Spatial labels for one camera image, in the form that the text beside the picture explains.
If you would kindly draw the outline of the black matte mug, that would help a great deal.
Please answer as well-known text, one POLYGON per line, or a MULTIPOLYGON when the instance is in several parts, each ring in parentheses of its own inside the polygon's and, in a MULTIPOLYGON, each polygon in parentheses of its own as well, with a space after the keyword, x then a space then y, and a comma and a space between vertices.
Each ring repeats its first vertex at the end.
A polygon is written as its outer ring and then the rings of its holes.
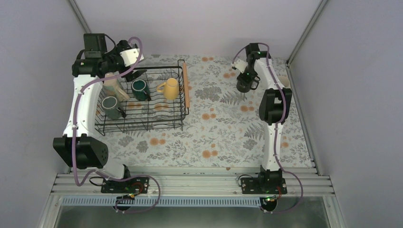
POLYGON ((250 90, 256 90, 260 82, 258 76, 246 73, 237 76, 236 88, 241 93, 247 93, 250 90))

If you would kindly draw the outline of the dark teal glossy mug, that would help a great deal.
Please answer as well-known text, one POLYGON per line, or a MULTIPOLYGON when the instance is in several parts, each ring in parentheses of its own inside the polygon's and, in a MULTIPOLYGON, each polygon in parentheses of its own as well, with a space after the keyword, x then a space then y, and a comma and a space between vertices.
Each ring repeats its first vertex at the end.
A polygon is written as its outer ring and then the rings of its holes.
POLYGON ((148 83, 142 79, 132 82, 131 90, 134 98, 138 101, 151 101, 151 93, 148 83))

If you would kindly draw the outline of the light green mug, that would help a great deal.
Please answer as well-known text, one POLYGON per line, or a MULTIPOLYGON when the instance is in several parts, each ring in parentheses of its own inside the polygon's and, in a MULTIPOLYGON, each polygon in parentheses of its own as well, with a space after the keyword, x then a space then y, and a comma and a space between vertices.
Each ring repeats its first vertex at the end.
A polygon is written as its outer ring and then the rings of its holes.
POLYGON ((280 88, 291 88, 290 80, 287 76, 278 76, 278 85, 280 88))

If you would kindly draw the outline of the yellow ceramic mug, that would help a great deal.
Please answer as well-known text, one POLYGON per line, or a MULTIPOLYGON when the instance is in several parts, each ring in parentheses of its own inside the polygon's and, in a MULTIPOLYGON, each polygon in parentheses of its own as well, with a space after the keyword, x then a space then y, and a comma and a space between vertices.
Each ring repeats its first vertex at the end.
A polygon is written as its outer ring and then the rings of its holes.
POLYGON ((162 93, 167 100, 175 100, 179 96, 179 83, 175 78, 169 78, 157 86, 156 91, 162 93))

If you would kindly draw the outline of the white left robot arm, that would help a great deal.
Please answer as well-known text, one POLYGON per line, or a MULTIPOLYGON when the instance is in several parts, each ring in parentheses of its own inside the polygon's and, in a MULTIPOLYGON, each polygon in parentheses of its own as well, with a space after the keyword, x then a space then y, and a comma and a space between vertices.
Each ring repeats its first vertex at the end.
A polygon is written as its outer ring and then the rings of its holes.
POLYGON ((95 116, 104 81, 118 79, 134 71, 143 60, 140 38, 131 37, 107 49, 104 33, 85 33, 84 48, 73 65, 74 95, 62 137, 53 140, 53 148, 71 168, 77 186, 91 173, 108 181, 120 192, 132 187, 128 167, 108 159, 108 146, 95 138, 95 116))

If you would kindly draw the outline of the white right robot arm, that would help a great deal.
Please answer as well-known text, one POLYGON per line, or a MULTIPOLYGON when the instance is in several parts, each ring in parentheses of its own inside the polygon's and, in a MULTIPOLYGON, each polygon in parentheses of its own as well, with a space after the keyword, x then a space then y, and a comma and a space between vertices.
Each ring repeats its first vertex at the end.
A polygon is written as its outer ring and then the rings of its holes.
POLYGON ((255 178, 255 192, 272 193, 283 189, 283 167, 279 161, 280 137, 289 114, 292 98, 291 89, 284 86, 275 73, 271 55, 262 51, 261 43, 249 43, 244 47, 246 61, 234 60, 233 68, 238 69, 236 88, 242 93, 264 90, 260 105, 259 118, 264 124, 264 159, 255 178))

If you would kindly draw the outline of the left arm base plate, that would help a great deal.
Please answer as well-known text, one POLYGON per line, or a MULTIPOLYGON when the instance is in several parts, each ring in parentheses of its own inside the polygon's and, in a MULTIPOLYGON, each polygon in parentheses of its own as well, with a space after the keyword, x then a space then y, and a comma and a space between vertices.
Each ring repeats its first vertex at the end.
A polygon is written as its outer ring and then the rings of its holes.
POLYGON ((104 179, 101 185, 101 193, 113 194, 142 194, 147 193, 149 187, 149 177, 136 177, 126 181, 116 181, 104 179))

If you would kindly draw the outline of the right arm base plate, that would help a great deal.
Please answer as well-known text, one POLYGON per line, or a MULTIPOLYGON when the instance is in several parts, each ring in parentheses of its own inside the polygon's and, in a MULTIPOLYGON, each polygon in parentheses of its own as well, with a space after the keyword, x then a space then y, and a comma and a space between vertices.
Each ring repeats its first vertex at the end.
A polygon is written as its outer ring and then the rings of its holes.
POLYGON ((287 185, 285 179, 272 178, 269 180, 260 180, 253 177, 241 177, 240 187, 243 194, 287 194, 287 185))

